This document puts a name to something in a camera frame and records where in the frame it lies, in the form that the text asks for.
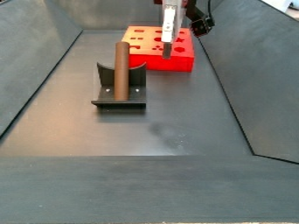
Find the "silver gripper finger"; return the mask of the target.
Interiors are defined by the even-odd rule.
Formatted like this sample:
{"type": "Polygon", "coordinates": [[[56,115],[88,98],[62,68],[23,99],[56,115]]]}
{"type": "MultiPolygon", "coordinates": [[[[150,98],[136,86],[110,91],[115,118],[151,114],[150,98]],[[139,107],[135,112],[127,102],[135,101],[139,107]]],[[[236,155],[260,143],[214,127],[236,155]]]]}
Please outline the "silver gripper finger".
{"type": "Polygon", "coordinates": [[[163,7],[163,58],[171,58],[172,42],[174,42],[174,19],[176,6],[167,4],[163,7]]]}
{"type": "Polygon", "coordinates": [[[182,28],[183,24],[183,17],[186,14],[186,5],[187,5],[187,0],[175,0],[175,22],[174,22],[174,30],[175,30],[175,35],[179,35],[179,31],[182,28]]]}

